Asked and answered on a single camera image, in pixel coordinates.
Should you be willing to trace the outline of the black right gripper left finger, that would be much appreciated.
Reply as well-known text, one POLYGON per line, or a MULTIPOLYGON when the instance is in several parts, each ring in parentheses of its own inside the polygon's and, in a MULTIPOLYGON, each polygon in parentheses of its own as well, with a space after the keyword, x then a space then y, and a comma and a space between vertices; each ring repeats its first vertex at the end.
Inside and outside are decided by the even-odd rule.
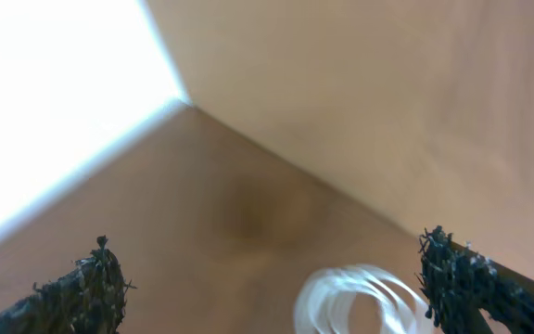
POLYGON ((108 249, 108 238, 96 243, 70 273, 33 285, 31 295, 0 312, 0 334, 117 334, 133 284, 108 249))

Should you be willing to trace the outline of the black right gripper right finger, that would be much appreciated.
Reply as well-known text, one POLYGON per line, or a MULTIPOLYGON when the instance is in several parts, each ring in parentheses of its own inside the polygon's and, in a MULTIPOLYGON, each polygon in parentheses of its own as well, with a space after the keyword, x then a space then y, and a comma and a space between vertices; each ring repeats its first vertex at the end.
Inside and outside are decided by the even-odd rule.
POLYGON ((490 333, 490 320, 534 334, 534 280, 452 240, 439 225, 419 237, 426 317, 445 333, 490 333))

